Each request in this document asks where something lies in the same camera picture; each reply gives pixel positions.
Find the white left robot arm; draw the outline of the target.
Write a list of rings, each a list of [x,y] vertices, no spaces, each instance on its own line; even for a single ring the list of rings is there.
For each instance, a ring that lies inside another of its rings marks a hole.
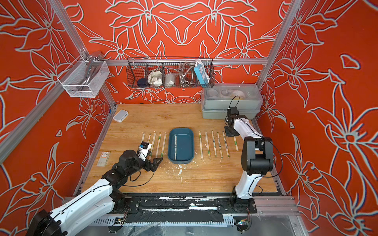
[[[149,160],[149,149],[126,150],[119,161],[93,186],[50,212],[41,210],[32,219],[28,236],[74,236],[95,220],[114,210],[128,210],[119,189],[133,174],[144,169],[155,172],[163,161]]]

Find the teal plastic storage box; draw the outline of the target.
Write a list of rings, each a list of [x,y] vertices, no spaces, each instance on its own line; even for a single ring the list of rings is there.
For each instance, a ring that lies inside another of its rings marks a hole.
[[[177,135],[177,160],[174,160],[174,143]],[[189,128],[174,128],[169,133],[168,159],[173,164],[189,164],[195,156],[194,133]]]

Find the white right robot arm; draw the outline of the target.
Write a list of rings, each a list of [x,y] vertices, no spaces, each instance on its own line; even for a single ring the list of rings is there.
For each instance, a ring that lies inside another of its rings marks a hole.
[[[243,139],[241,165],[243,174],[230,196],[230,205],[236,212],[246,209],[255,211],[253,191],[258,182],[271,172],[273,164],[273,144],[269,137],[264,137],[239,114],[237,107],[227,109],[225,133],[228,137],[240,136]]]

